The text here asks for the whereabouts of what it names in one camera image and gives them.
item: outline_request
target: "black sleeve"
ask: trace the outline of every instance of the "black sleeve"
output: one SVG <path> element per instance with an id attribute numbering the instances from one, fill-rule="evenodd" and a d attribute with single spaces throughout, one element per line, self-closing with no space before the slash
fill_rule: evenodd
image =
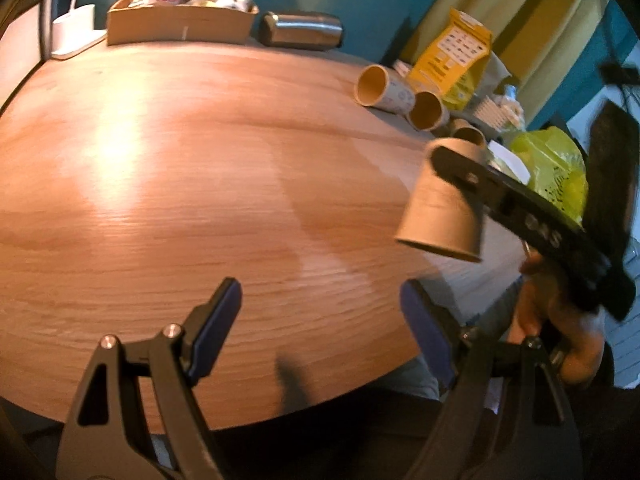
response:
<path id="1" fill-rule="evenodd" d="M 585 390 L 568 390 L 587 479 L 636 478 L 640 471 L 640 389 L 613 387 L 607 344 L 596 378 Z"/>

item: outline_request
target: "curtain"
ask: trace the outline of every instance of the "curtain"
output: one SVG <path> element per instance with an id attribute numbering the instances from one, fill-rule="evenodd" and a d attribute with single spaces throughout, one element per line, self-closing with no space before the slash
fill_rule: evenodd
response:
<path id="1" fill-rule="evenodd" d="M 455 7 L 494 34 L 494 52 L 513 74 L 527 122 L 569 72 L 600 23 L 607 0 L 436 0 L 401 59 L 415 63 Z"/>

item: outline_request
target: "brown paper cup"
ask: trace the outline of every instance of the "brown paper cup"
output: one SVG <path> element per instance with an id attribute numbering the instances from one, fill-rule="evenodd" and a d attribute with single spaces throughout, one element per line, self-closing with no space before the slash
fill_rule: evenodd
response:
<path id="1" fill-rule="evenodd" d="M 430 158 L 438 146 L 446 146 L 480 164 L 487 160 L 486 148 L 468 140 L 447 138 L 431 141 L 396 240 L 430 253 L 479 262 L 484 225 L 482 202 L 436 175 Z"/>
<path id="2" fill-rule="evenodd" d="M 484 133 L 464 119 L 451 121 L 451 137 L 468 140 L 477 146 L 486 147 Z"/>
<path id="3" fill-rule="evenodd" d="M 431 132 L 436 137 L 447 137 L 449 129 L 449 110 L 436 94 L 418 92 L 415 106 L 406 115 L 406 120 L 416 130 Z"/>
<path id="4" fill-rule="evenodd" d="M 414 108 L 411 87 L 394 71 L 382 65 L 370 65 L 362 71 L 353 92 L 359 105 L 405 115 Z"/>

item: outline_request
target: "crumpled plastic bag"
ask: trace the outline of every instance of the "crumpled plastic bag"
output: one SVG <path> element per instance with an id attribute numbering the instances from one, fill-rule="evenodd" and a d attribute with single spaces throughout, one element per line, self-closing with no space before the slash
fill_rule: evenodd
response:
<path id="1" fill-rule="evenodd" d="M 515 137 L 509 149 L 529 170 L 529 189 L 582 224 L 588 185 L 584 159 L 574 141 L 552 126 Z"/>

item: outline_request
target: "table surface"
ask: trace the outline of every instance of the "table surface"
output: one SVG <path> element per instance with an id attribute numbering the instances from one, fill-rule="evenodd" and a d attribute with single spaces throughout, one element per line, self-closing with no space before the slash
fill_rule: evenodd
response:
<path id="1" fill-rule="evenodd" d="M 97 46 L 0 118 L 0 395 L 62 420 L 100 337 L 180 322 L 225 276 L 241 313 L 195 393 L 212 428 L 362 386 L 417 353 L 398 288 L 471 316 L 516 277 L 394 243 L 428 140 L 352 100 L 361 60 L 219 44 Z M 150 427 L 162 431 L 143 383 Z"/>

